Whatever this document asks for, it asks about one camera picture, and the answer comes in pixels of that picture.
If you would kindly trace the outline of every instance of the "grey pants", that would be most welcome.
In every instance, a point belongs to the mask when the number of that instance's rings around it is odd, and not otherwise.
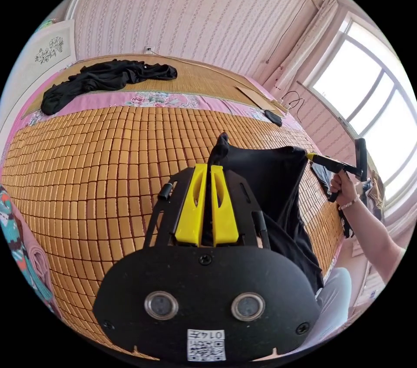
[[[330,276],[317,295],[321,306],[320,317],[305,342],[291,353],[307,349],[325,339],[348,319],[352,294],[352,280],[346,268],[333,268]]]

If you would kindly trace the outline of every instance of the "window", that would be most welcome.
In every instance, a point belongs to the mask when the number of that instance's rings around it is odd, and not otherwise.
[[[417,100],[397,56],[373,33],[346,19],[310,88],[364,137],[389,203],[417,174]]]

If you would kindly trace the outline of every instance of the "label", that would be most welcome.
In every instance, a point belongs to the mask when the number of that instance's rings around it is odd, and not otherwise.
[[[225,331],[188,329],[187,359],[196,362],[225,361]]]

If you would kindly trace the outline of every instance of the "bamboo mat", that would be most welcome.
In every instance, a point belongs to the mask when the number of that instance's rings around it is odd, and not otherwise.
[[[99,284],[114,262],[142,248],[152,205],[169,176],[206,162],[223,131],[241,148],[314,150],[306,134],[294,129],[177,108],[85,110],[17,132],[3,184],[48,255],[56,299],[70,327],[116,348],[92,313]],[[342,227],[310,167],[300,184],[300,210],[326,272]]]
[[[58,85],[63,81],[67,81],[69,76],[78,74],[83,66],[109,62],[114,59],[144,61],[146,64],[168,64],[178,71],[178,77],[174,80],[146,80],[142,83],[128,84],[124,89],[119,91],[159,91],[163,93],[196,94],[258,107],[257,103],[238,89],[239,86],[243,86],[255,92],[256,97],[260,97],[263,103],[269,106],[268,108],[270,110],[276,110],[276,107],[252,83],[238,74],[196,61],[155,55],[123,54],[80,61],[64,70],[50,83],[48,88],[51,88],[53,84]],[[43,93],[36,97],[26,109],[23,116],[40,109],[42,98]]]

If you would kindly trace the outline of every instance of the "white curtain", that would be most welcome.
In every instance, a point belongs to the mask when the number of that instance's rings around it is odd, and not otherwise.
[[[324,0],[288,57],[265,81],[264,87],[274,96],[283,95],[292,84],[295,74],[325,33],[338,9],[336,0]]]

